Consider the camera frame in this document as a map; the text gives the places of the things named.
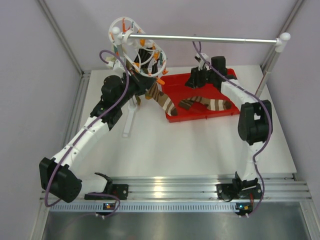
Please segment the olive green striped sock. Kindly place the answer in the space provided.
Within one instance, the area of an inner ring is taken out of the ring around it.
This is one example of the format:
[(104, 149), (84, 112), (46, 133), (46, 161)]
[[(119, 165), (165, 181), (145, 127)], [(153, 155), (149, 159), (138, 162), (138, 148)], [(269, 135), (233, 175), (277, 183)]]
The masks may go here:
[(135, 99), (136, 99), (136, 104), (138, 106), (140, 106), (141, 105), (141, 98), (138, 95), (135, 95)]

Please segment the white round clip hanger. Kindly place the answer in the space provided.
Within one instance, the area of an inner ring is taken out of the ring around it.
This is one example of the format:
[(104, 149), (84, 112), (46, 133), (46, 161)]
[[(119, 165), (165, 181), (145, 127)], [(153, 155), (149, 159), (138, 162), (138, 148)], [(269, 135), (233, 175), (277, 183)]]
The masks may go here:
[[(131, 35), (142, 35), (145, 31), (131, 18), (119, 17), (112, 22), (108, 30), (108, 37), (113, 45), (115, 52), (133, 69), (135, 72), (142, 76), (149, 78), (158, 78), (168, 73), (167, 70), (167, 56), (164, 50), (160, 48), (154, 40), (138, 38), (130, 39)], [(138, 49), (153, 48), (160, 52), (158, 61), (158, 72), (151, 74), (152, 67), (146, 71), (143, 71), (140, 67), (134, 63), (135, 57), (138, 53)]]

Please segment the brown beige striped sock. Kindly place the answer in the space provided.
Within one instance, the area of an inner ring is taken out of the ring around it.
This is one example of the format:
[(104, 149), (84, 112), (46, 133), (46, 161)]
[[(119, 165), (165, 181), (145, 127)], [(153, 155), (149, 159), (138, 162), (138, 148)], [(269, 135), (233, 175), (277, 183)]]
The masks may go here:
[(178, 115), (175, 104), (167, 94), (159, 90), (158, 84), (156, 82), (152, 85), (149, 91), (152, 94), (153, 100), (158, 103), (158, 105), (165, 111), (166, 114), (168, 114), (169, 116)]

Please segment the black white striped sock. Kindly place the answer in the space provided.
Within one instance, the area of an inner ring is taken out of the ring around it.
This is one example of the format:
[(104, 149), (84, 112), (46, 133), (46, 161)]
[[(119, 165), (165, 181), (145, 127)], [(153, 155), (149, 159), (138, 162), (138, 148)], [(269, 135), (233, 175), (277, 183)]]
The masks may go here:
[(151, 74), (156, 74), (159, 70), (159, 58), (160, 52), (158, 50), (155, 50), (152, 47), (139, 48), (133, 62), (137, 67), (140, 67), (143, 71), (147, 71), (151, 65)]

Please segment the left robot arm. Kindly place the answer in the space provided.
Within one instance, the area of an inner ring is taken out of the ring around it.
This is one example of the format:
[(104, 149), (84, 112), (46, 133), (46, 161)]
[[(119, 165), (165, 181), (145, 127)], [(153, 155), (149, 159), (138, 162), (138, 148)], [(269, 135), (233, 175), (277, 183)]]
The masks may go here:
[(131, 70), (129, 74), (107, 76), (101, 87), (101, 96), (84, 126), (73, 139), (52, 158), (39, 163), (41, 187), (45, 196), (52, 194), (70, 203), (79, 195), (97, 193), (107, 199), (113, 194), (111, 178), (106, 174), (77, 177), (76, 171), (98, 141), (117, 124), (122, 107), (134, 96), (144, 95), (153, 84), (154, 77), (145, 77)]

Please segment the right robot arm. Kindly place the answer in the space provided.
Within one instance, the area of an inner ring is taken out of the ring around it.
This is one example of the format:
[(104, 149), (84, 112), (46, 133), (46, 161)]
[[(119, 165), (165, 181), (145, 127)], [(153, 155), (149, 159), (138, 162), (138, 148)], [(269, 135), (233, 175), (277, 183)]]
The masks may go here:
[(230, 103), (239, 110), (237, 132), (243, 147), (240, 165), (231, 184), (217, 187), (218, 198), (225, 202), (249, 198), (262, 200), (265, 183), (258, 169), (258, 155), (268, 145), (273, 132), (272, 105), (269, 100), (260, 100), (241, 86), (237, 77), (229, 74), (223, 56), (208, 57), (197, 54), (198, 66), (193, 67), (186, 86), (197, 89), (212, 84)]

